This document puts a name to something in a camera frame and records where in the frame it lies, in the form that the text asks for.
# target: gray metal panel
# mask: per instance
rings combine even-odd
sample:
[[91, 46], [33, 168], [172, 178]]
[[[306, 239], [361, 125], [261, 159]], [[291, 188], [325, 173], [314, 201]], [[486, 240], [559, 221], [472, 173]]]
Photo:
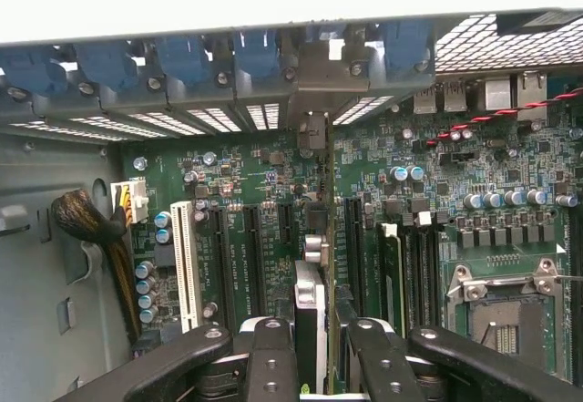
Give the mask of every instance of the gray metal panel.
[[[30, 140], [36, 149], [26, 153]], [[0, 206], [24, 204], [31, 224], [0, 238], [0, 400], [51, 401], [78, 376], [87, 382], [127, 362], [129, 346], [109, 271], [67, 285], [61, 241], [53, 233], [40, 242], [36, 212], [65, 191], [91, 192], [97, 178], [107, 188], [121, 180], [118, 158], [94, 145], [0, 135], [0, 176]], [[60, 335], [56, 306], [67, 298], [77, 325]]]

